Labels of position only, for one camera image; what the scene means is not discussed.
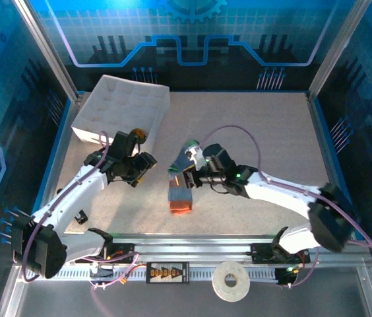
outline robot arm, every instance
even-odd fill
[[[296,254],[301,250],[322,246],[333,252],[341,252],[352,233],[352,226],[314,193],[339,204],[353,219],[357,214],[341,191],[331,184],[323,188],[291,183],[263,174],[257,168],[236,165],[219,144],[187,150],[195,165],[177,176],[177,183],[187,188],[199,188],[204,184],[221,185],[226,193],[249,199],[269,201],[290,209],[306,218],[308,222],[295,228],[283,228],[274,239],[272,249],[278,258]],[[302,189],[296,192],[290,188]]]
[[[156,164],[148,153],[132,155],[135,145],[144,143],[145,139],[144,133],[137,129],[128,135],[117,132],[105,160],[98,168],[94,169],[102,158],[102,150],[90,154],[73,180],[47,205],[31,217],[20,214],[12,227],[14,262],[22,262],[32,231],[53,205],[53,212],[42,223],[29,250],[28,269],[51,278],[66,262],[87,256],[106,259],[111,255],[113,238],[102,230],[88,229],[82,234],[71,235],[64,232],[73,218],[80,224],[88,220],[92,199],[116,177],[136,187],[146,171]]]

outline enclosure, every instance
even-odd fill
[[[158,102],[137,93],[136,113],[95,119],[97,107],[122,103],[122,84],[160,89]],[[141,121],[151,108],[155,119]],[[104,121],[109,132],[130,121],[148,130],[153,141],[142,149],[158,163],[135,188],[115,182],[100,191],[85,206],[88,222],[72,220],[65,232],[95,227],[134,244],[141,263],[190,263],[189,285],[156,287],[138,275],[95,291],[81,265],[21,281],[11,218],[36,212],[73,179],[100,149]],[[168,168],[187,140],[223,125],[248,130],[261,156],[232,127],[208,144],[275,178],[337,185],[372,238],[372,1],[1,0],[0,316],[372,316],[372,249],[321,249],[308,281],[276,288],[257,283],[270,267],[247,252],[304,225],[299,213],[212,187],[191,191],[186,214],[170,212]],[[352,238],[363,240],[357,230]],[[315,249],[309,254],[313,261]],[[217,297],[210,275],[193,275],[226,260],[255,270],[237,303]]]

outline white tape roll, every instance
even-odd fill
[[[233,275],[236,285],[230,287],[226,284],[226,276]],[[212,276],[212,287],[221,299],[227,302],[237,302],[243,299],[249,292],[251,279],[245,268],[233,261],[221,263]]]

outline work surface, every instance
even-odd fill
[[[276,234],[305,219],[292,211],[210,188],[193,190],[193,211],[173,216],[168,205],[167,169],[188,139],[202,140],[214,128],[236,124],[248,129],[262,151],[262,170],[307,185],[328,181],[311,115],[303,93],[172,92],[152,155],[158,164],[136,188],[115,182],[92,202],[90,220],[72,222],[67,232],[96,227],[109,233]],[[227,128],[208,144],[219,143],[236,164],[257,165],[257,151],[244,132]],[[89,153],[100,147],[73,133],[58,188],[75,176]]]

